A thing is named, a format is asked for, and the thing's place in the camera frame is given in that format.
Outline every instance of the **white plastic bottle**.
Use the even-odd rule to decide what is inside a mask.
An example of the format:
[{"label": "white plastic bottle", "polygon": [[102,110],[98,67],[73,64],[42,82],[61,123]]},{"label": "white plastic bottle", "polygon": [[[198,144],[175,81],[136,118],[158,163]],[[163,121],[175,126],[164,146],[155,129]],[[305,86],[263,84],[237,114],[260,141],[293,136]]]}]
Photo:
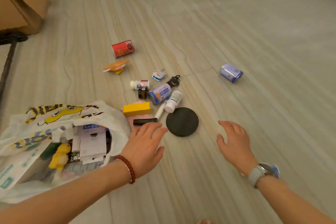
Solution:
[{"label": "white plastic bottle", "polygon": [[179,105],[181,99],[182,93],[178,90],[173,91],[166,103],[165,111],[169,113],[174,112],[175,108]]}]

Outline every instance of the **beaded bracelet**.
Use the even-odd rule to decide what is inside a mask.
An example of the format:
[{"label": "beaded bracelet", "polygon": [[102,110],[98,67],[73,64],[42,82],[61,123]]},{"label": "beaded bracelet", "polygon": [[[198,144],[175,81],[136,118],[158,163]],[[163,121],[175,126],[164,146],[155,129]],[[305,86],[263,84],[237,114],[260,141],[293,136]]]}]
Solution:
[{"label": "beaded bracelet", "polygon": [[128,171],[129,171],[129,174],[130,174],[130,176],[131,176],[131,182],[130,182],[130,184],[135,183],[135,172],[134,172],[134,170],[133,170],[133,167],[132,167],[131,163],[130,163],[125,157],[123,157],[123,156],[121,156],[121,155],[117,155],[117,156],[115,156],[114,159],[115,159],[115,160],[116,160],[116,159],[120,159],[122,162],[125,163],[125,165],[126,165]]}]

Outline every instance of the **bottle cap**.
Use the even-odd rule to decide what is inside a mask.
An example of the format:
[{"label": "bottle cap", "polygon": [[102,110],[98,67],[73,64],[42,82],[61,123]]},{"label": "bottle cap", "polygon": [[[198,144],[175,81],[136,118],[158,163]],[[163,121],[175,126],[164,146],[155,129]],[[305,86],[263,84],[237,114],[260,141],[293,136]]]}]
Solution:
[{"label": "bottle cap", "polygon": [[165,106],[165,111],[169,113],[173,113],[175,110],[176,106],[174,103],[167,101],[166,106]]}]

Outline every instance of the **white plastic bag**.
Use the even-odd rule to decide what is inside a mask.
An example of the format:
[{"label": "white plastic bag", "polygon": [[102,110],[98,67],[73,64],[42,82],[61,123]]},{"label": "white plastic bag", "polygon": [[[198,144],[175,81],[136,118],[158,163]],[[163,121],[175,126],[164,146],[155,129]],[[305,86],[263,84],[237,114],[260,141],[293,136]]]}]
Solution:
[{"label": "white plastic bag", "polygon": [[[110,157],[122,151],[128,141],[130,129],[122,112],[103,101],[82,106],[39,106],[30,108],[26,114],[12,116],[8,128],[0,137],[0,157],[31,150],[47,138],[51,138],[53,142],[72,139],[74,127],[86,124],[101,125],[110,130],[112,142],[104,162],[106,165]],[[11,189],[0,189],[0,202],[17,203],[61,184],[31,181],[17,184]]]}]

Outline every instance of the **yellow cartoon print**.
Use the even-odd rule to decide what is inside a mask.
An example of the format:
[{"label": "yellow cartoon print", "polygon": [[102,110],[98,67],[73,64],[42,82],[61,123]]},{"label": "yellow cartoon print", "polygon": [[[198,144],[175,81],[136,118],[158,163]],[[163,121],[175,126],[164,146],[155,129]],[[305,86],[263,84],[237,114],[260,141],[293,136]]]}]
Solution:
[{"label": "yellow cartoon print", "polygon": [[38,124],[38,125],[41,126],[43,124],[49,124],[49,123],[57,121],[58,119],[60,119],[63,116],[71,115],[71,114],[74,114],[74,113],[78,113],[78,116],[80,116],[83,110],[88,109],[90,107],[91,107],[90,105],[67,107],[67,108],[65,108],[63,110],[60,110],[60,111],[54,113],[53,115],[45,118],[44,123]]}]

